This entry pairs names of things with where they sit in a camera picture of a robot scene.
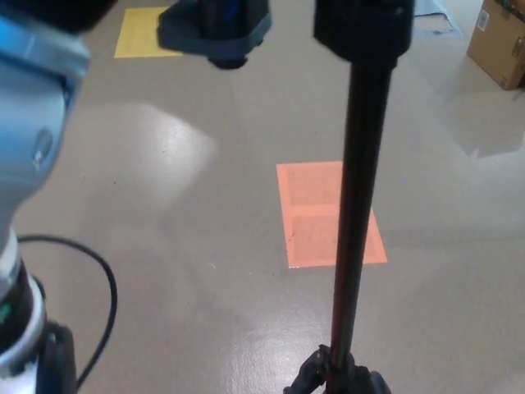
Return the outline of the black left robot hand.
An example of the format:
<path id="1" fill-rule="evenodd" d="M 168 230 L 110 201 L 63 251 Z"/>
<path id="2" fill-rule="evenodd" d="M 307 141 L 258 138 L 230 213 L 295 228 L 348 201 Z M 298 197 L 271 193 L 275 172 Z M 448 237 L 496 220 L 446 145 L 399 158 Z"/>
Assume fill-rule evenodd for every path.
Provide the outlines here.
<path id="1" fill-rule="evenodd" d="M 93 29 L 116 4 L 117 0 L 6 0 L 1 8 L 79 34 Z"/>

